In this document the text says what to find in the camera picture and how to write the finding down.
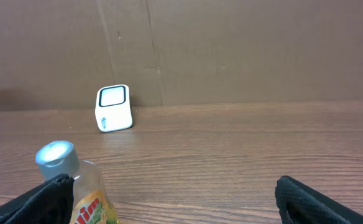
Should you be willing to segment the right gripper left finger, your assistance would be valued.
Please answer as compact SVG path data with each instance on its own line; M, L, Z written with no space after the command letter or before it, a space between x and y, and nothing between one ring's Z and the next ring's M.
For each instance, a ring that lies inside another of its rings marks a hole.
M0 224L69 224L74 178L59 174L0 206Z

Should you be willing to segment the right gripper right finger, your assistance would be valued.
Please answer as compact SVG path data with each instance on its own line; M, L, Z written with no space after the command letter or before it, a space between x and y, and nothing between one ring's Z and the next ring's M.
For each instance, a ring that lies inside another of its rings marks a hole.
M363 215L286 175L275 199L283 224L363 224Z

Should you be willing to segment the yellow drink bottle silver cap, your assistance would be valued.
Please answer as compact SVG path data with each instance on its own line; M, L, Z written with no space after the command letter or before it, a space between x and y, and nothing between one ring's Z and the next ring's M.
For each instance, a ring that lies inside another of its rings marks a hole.
M79 159L71 142L61 140L47 144L36 153L35 163L46 180L58 174L68 174L74 179L70 223L120 224L100 169L90 161Z

